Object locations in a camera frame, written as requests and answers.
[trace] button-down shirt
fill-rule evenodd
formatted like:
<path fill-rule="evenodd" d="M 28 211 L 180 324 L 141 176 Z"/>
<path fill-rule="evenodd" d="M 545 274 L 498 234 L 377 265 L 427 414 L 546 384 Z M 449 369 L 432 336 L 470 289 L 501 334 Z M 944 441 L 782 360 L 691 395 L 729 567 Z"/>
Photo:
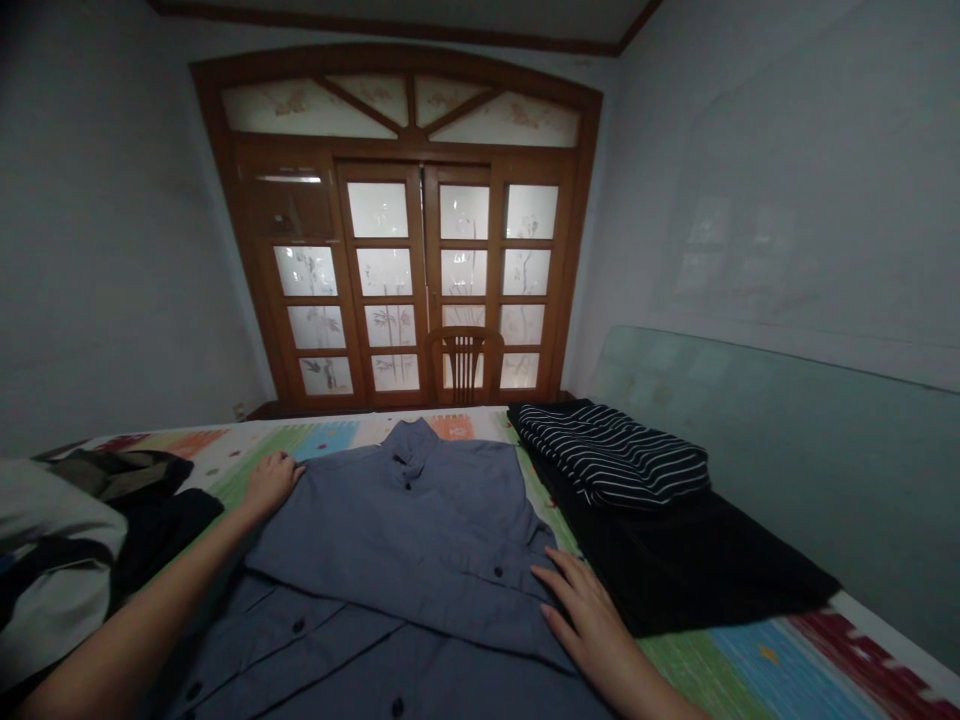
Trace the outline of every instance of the button-down shirt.
<path fill-rule="evenodd" d="M 540 613 L 512 446 L 419 420 L 306 466 L 168 716 L 609 716 Z"/>

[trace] black and white striped fabric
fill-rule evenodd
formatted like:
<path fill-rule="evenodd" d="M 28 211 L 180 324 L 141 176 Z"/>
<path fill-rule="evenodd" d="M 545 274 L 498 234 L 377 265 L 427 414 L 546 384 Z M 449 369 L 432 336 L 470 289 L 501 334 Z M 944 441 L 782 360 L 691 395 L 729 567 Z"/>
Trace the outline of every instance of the black and white striped fabric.
<path fill-rule="evenodd" d="M 606 405 L 520 407 L 520 436 L 552 460 L 591 505 L 662 510 L 710 487 L 707 452 Z"/>

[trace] wooden door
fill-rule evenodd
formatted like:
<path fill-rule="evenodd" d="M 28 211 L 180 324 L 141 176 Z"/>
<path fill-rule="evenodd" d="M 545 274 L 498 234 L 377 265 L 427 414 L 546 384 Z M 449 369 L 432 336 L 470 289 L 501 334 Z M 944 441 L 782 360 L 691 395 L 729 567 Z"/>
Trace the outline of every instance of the wooden door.
<path fill-rule="evenodd" d="M 430 328 L 503 335 L 503 402 L 549 396 L 552 348 L 568 321 L 562 274 L 575 170 L 564 158 L 509 155 L 489 166 L 424 168 Z M 446 361 L 444 371 L 447 386 Z"/>
<path fill-rule="evenodd" d="M 340 163 L 337 176 L 368 407 L 424 405 L 420 168 Z"/>
<path fill-rule="evenodd" d="M 308 143 L 240 145 L 237 159 L 247 216 L 243 255 L 255 259 L 247 275 L 266 300 L 257 309 L 278 395 L 310 411 L 366 407 L 329 151 Z"/>

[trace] chair back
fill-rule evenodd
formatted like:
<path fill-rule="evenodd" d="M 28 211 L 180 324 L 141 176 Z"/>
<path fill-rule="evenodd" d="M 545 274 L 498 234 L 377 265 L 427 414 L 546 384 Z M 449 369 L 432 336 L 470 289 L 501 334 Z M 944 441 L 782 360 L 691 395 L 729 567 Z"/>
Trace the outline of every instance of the chair back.
<path fill-rule="evenodd" d="M 500 395 L 503 337 L 495 330 L 456 325 L 433 330 L 426 339 L 427 381 L 433 404 L 449 401 L 451 388 L 443 387 L 443 356 L 449 355 L 454 405 L 495 404 Z M 483 353 L 484 377 L 476 387 L 477 365 Z"/>

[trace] bed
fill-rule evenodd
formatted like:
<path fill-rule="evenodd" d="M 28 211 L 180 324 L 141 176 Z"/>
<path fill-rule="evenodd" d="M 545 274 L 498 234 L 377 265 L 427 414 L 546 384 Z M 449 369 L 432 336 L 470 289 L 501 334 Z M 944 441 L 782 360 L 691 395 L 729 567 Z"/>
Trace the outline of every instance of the bed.
<path fill-rule="evenodd" d="M 104 437 L 85 447 L 188 458 L 195 468 L 183 489 L 206 490 L 229 509 L 269 453 L 283 449 L 302 460 L 376 444 L 417 417 L 445 440 L 516 445 L 537 515 L 563 549 L 580 554 L 502 407 L 255 421 Z M 639 642 L 670 682 L 714 717 L 960 718 L 960 679 L 844 592 L 820 612 Z"/>

